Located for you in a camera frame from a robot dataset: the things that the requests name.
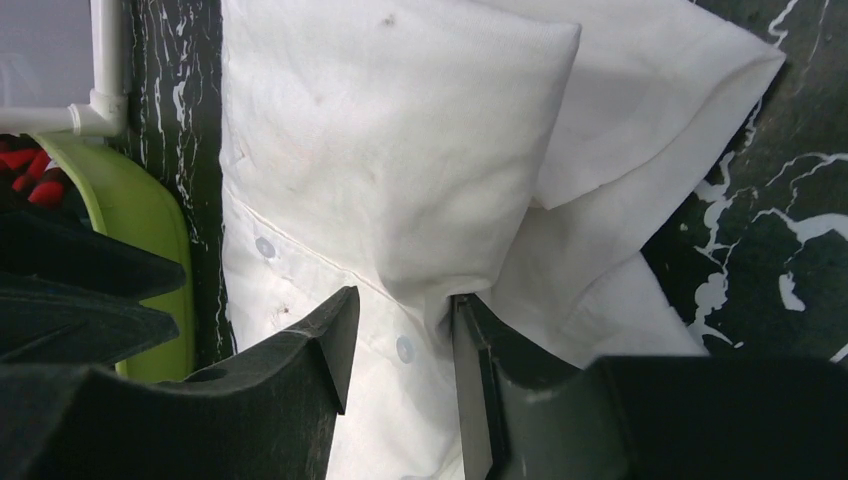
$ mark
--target red and black cloth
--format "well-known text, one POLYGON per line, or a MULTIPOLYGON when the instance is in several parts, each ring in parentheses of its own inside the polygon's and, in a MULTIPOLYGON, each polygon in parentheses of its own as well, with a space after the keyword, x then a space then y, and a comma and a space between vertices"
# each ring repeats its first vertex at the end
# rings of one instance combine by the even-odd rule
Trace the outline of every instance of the red and black cloth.
POLYGON ((31 203, 50 210, 62 206, 73 182, 37 143, 27 138, 0 136, 0 180, 31 203))

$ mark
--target green laundry basket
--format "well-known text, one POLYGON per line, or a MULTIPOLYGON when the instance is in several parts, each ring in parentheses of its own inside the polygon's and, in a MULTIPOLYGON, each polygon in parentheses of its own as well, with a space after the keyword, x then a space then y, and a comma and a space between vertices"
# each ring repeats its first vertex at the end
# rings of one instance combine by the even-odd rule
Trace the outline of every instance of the green laundry basket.
POLYGON ((180 381, 194 369, 194 303, 185 220, 168 191, 141 167, 103 145, 68 134, 32 135, 79 190, 94 231, 179 262, 186 285, 141 302, 170 313, 180 336, 116 365, 142 382, 180 381))

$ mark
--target marble table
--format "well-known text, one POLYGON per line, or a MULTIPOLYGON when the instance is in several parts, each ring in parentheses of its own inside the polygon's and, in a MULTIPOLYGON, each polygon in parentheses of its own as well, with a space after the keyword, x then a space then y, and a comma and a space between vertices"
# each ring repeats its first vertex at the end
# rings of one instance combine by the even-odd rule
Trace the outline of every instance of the marble table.
MULTIPOLYGON (((130 3, 130 131, 113 146, 183 207, 205 366, 233 350, 220 266, 220 2, 130 3)), ((848 353, 848 31, 840 28, 848 2, 698 3, 780 46, 788 63, 644 254, 713 354, 840 361, 848 353)))

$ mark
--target shirt button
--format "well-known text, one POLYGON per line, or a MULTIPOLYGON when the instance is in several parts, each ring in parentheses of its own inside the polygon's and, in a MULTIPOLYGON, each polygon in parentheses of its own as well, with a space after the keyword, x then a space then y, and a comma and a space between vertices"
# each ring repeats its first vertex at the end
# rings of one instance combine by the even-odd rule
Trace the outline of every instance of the shirt button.
POLYGON ((262 237, 256 239, 256 249, 259 250, 259 253, 261 253, 265 258, 271 258, 277 254, 277 251, 274 249, 274 246, 271 245, 271 242, 262 237))
POLYGON ((397 340, 398 358, 403 363, 412 363, 415 358, 415 347, 412 346, 412 341, 406 336, 401 335, 397 340))

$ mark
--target black marble surface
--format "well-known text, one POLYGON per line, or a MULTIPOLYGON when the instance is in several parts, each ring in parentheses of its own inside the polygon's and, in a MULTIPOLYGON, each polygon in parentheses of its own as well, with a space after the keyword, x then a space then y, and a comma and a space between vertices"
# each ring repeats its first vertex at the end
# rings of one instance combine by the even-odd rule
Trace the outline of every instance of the black marble surface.
MULTIPOLYGON (((233 348, 220 267, 220 3, 128 1, 131 129, 114 146, 159 178, 186 214, 204 366, 233 348)), ((848 152, 848 2, 698 3, 778 44, 788 63, 644 254, 714 354, 839 360, 848 344, 848 153, 840 153, 848 152)))

